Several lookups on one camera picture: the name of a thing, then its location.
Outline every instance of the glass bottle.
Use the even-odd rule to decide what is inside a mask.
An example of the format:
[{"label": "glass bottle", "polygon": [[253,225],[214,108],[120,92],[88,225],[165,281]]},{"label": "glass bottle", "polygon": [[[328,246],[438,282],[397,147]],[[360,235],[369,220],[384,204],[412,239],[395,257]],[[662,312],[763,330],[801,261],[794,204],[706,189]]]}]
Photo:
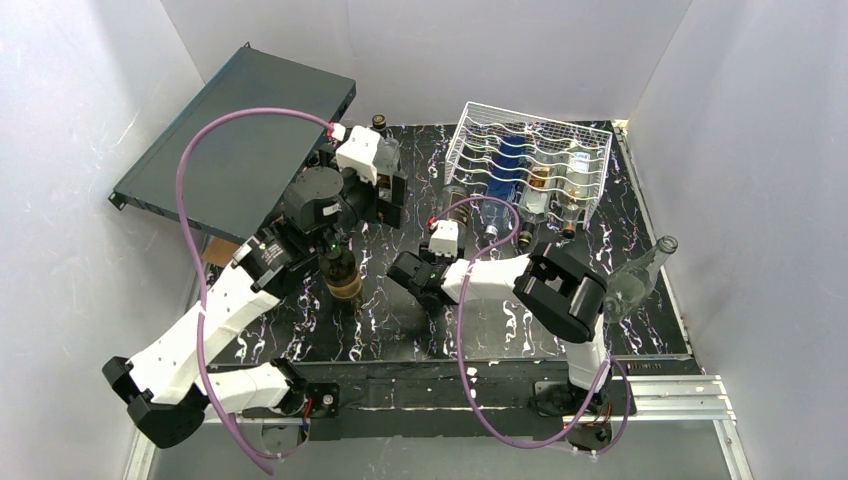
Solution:
[{"label": "glass bottle", "polygon": [[677,239],[666,235],[641,257],[616,268],[607,279],[604,321],[618,323],[653,293],[660,267],[677,251]]},{"label": "glass bottle", "polygon": [[374,115],[371,117],[371,130],[379,133],[381,137],[388,138],[388,130],[386,129],[385,115]]},{"label": "glass bottle", "polygon": [[[488,180],[486,196],[512,202],[515,196],[515,179],[521,177],[523,172],[518,167],[521,167],[523,163],[521,156],[524,154],[524,142],[525,139],[522,136],[502,139],[489,167],[491,176]],[[510,222],[507,220],[506,213],[506,207],[502,203],[483,202],[480,215],[483,217],[486,239],[493,241],[506,235]]]},{"label": "glass bottle", "polygon": [[530,166],[527,184],[523,185],[518,213],[521,215],[521,232],[518,234],[518,247],[527,251],[533,244],[533,237],[539,224],[547,220],[550,210],[551,189],[556,184],[557,164],[565,165],[565,153],[549,155],[536,151],[536,161]]},{"label": "glass bottle", "polygon": [[592,172],[597,168],[595,160],[597,154],[591,150],[584,148],[580,142],[573,140],[568,149],[569,159],[566,167],[565,178],[560,182],[560,191],[557,192],[557,200],[563,210],[563,225],[562,234],[565,238],[574,238],[577,232],[577,225],[581,221],[581,214],[586,208],[587,201],[590,196],[588,185],[591,183]]},{"label": "glass bottle", "polygon": [[329,252],[319,255],[318,269],[330,293],[339,300],[351,300],[362,291],[356,257],[346,245],[334,245]]}]

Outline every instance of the white wall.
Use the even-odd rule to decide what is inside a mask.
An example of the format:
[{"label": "white wall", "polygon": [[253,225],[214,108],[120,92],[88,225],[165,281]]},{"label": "white wall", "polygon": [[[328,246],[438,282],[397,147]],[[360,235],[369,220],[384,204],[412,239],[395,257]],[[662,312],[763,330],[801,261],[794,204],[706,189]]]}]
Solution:
[{"label": "white wall", "polygon": [[631,120],[757,478],[844,478],[848,4],[695,0]]},{"label": "white wall", "polygon": [[192,270],[176,223],[106,197],[201,86],[156,0],[0,2],[0,477],[120,478],[100,367],[173,323]]},{"label": "white wall", "polygon": [[474,100],[627,118],[691,0],[162,0],[204,80],[237,47],[357,81],[346,119],[455,123]]}]

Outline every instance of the dish rack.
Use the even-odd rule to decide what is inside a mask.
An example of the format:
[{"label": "dish rack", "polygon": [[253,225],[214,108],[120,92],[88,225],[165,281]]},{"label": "dish rack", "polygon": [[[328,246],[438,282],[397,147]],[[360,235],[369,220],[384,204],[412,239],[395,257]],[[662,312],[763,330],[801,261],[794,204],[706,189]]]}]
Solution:
[{"label": "dish rack", "polygon": [[445,184],[499,197],[522,219],[584,228],[604,193],[611,132],[468,102],[445,160]]}]

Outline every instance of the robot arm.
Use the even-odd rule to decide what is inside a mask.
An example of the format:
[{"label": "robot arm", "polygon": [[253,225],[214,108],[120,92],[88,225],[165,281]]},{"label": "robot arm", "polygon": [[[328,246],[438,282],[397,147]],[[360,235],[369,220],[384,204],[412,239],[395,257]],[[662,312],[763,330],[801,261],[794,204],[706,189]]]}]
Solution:
[{"label": "robot arm", "polygon": [[[409,290],[425,308],[453,305],[469,262],[433,264],[402,252],[388,276]],[[478,261],[471,269],[466,301],[510,300],[522,303],[566,344],[569,382],[588,390],[607,358],[602,307],[606,282],[553,244],[539,244],[529,255]],[[601,372],[606,378],[609,367]],[[604,388],[600,382],[592,393]]]},{"label": "robot arm", "polygon": [[[348,135],[339,126],[334,138],[344,143],[335,151],[322,147],[319,165],[292,181],[284,202],[236,250],[210,288],[203,312],[208,361],[253,320],[302,288],[308,275],[323,273],[334,295],[358,293],[359,272],[347,261],[352,256],[345,246],[347,231],[360,220],[400,226],[406,176],[399,170],[397,142],[363,127]],[[209,405],[197,364],[200,310],[198,302],[153,344],[131,358],[113,357],[102,369],[133,422],[160,448],[188,438]],[[292,411],[303,405],[307,390],[316,391],[285,360],[209,376],[227,413],[252,407]],[[320,400],[313,411],[332,406]]]}]

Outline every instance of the black tabletop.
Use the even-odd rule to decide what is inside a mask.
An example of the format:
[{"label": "black tabletop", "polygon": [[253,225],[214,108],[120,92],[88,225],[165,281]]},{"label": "black tabletop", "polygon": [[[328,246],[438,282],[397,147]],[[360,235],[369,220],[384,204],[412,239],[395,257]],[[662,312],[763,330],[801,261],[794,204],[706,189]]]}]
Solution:
[{"label": "black tabletop", "polygon": [[[587,125],[612,128],[609,122]],[[412,295],[385,276],[397,252],[417,252],[426,234],[426,222],[435,213],[435,199],[444,184],[444,158],[454,129],[453,125],[390,129],[400,141],[409,198],[402,228],[366,224],[352,235],[364,281],[361,308],[336,304],[320,278],[307,278],[301,291],[249,325],[216,362],[259,363],[283,356],[299,362],[455,358],[455,308],[428,315]],[[604,196],[588,229],[578,231],[572,241],[563,240],[553,229],[540,230],[541,240],[557,242],[602,275],[650,248],[636,193],[615,142]],[[466,258],[485,245],[479,213],[472,215],[471,231]],[[492,258],[515,254],[508,247],[493,252]],[[488,301],[467,308],[463,339],[468,358],[564,357],[562,342],[523,306]],[[606,339],[615,355],[688,353],[663,278],[635,315],[606,326]]]}]

